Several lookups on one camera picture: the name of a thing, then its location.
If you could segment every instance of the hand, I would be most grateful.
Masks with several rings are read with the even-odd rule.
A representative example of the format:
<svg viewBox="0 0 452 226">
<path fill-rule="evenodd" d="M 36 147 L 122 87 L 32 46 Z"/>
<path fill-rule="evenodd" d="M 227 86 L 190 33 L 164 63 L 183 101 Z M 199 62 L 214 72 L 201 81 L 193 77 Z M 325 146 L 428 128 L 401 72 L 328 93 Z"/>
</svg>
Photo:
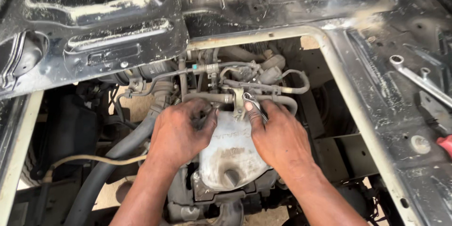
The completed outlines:
<svg viewBox="0 0 452 226">
<path fill-rule="evenodd" d="M 207 101 L 195 98 L 163 110 L 155 121 L 146 161 L 157 157 L 165 167 L 178 170 L 206 148 L 217 127 L 218 109 L 210 110 L 200 129 L 195 128 L 194 121 L 209 107 Z"/>
<path fill-rule="evenodd" d="M 299 176 L 316 168 L 311 154 L 306 130 L 281 104 L 270 100 L 261 102 L 268 114 L 263 124 L 262 116 L 250 103 L 245 103 L 251 122 L 251 137 L 262 159 L 284 178 L 296 170 Z"/>
</svg>

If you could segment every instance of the fingernail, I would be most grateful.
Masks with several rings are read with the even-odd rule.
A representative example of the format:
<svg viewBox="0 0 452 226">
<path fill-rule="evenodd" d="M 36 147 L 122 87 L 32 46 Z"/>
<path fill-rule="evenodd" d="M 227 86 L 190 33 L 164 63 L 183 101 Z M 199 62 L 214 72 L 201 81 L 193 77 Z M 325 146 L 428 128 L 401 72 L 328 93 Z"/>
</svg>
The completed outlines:
<svg viewBox="0 0 452 226">
<path fill-rule="evenodd" d="M 253 104 L 251 102 L 246 102 L 245 109 L 246 111 L 250 111 L 251 109 L 253 109 Z"/>
</svg>

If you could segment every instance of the left hand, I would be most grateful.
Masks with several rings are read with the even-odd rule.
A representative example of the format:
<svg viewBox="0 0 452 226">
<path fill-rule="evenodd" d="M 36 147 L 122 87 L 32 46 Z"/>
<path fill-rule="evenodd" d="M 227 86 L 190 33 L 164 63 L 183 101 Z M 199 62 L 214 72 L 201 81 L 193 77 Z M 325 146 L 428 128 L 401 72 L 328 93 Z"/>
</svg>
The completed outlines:
<svg viewBox="0 0 452 226">
<path fill-rule="evenodd" d="M 193 120 L 209 106 L 207 101 L 195 98 L 163 110 L 155 121 L 146 161 L 157 159 L 177 171 L 206 148 L 217 127 L 218 109 L 210 110 L 201 129 L 194 127 Z"/>
</svg>

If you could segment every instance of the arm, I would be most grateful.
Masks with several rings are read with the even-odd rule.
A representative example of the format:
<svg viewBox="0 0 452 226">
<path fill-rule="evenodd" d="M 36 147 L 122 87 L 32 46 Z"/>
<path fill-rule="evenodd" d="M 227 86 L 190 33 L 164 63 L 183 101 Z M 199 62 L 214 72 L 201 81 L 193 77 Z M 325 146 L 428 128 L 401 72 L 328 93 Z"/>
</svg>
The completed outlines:
<svg viewBox="0 0 452 226">
<path fill-rule="evenodd" d="M 160 223 L 166 194 L 179 167 L 209 145 L 217 126 L 218 109 L 210 111 L 200 130 L 192 124 L 208 106 L 198 98 L 168 107 L 158 116 L 147 158 L 111 226 Z"/>
<path fill-rule="evenodd" d="M 261 103 L 268 122 L 247 102 L 251 136 L 257 152 L 284 179 L 312 226 L 360 225 L 366 221 L 328 182 L 311 155 L 303 126 L 282 105 L 270 100 Z"/>
</svg>

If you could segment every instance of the engine cover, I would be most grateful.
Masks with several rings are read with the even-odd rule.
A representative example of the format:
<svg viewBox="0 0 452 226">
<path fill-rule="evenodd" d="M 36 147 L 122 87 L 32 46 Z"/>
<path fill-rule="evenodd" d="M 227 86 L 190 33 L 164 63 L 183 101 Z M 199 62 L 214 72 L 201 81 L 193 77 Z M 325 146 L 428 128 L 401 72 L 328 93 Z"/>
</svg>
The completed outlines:
<svg viewBox="0 0 452 226">
<path fill-rule="evenodd" d="M 256 151 L 248 118 L 237 121 L 232 112 L 221 111 L 209 146 L 199 153 L 202 182 L 213 190 L 231 191 L 269 168 Z"/>
</svg>

